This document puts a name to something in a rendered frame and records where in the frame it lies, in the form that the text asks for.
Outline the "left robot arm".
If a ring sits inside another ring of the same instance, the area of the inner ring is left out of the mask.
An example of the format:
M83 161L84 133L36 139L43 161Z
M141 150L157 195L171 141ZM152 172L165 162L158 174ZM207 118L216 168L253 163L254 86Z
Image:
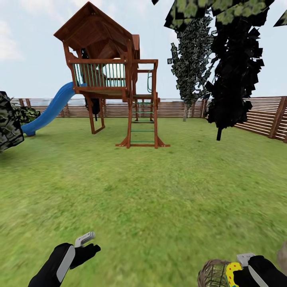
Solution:
M98 245L94 246L94 244L84 247L83 244L94 237L94 232L88 232L77 238L75 246L63 243L55 247L48 261L31 279L28 287L60 287L69 268L76 268L101 250Z

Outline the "easter egg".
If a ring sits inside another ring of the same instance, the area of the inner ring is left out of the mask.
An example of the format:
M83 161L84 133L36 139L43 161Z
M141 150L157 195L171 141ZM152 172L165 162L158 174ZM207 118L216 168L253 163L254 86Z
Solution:
M224 274L225 274L225 280L228 287L239 287L239 285L234 283L234 271L242 270L241 265L237 262L231 262L230 265L228 265L225 268Z

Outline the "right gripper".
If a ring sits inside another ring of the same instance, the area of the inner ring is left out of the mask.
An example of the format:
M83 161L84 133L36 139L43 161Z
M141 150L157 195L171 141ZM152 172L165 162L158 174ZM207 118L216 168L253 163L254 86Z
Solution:
M243 270L234 271L234 283L239 287L257 287L248 277L247 267Z

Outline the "wicker basket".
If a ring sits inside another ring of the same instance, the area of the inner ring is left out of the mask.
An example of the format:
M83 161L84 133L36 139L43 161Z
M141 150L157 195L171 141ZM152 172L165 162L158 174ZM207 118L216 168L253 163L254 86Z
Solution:
M202 269L198 272L197 287L206 287L207 279L213 278L215 265L223 265L223 268L226 268L226 266L230 265L230 261L221 259L211 259L206 261Z

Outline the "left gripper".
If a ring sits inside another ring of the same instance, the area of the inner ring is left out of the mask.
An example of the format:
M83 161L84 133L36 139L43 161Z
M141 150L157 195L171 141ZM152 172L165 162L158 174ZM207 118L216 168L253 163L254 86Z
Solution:
M76 268L78 265L84 263L88 259L95 256L96 252L99 252L101 248L98 245L89 244L84 248L79 248L81 251L81 256L79 261L75 264L75 266L70 265L70 269Z

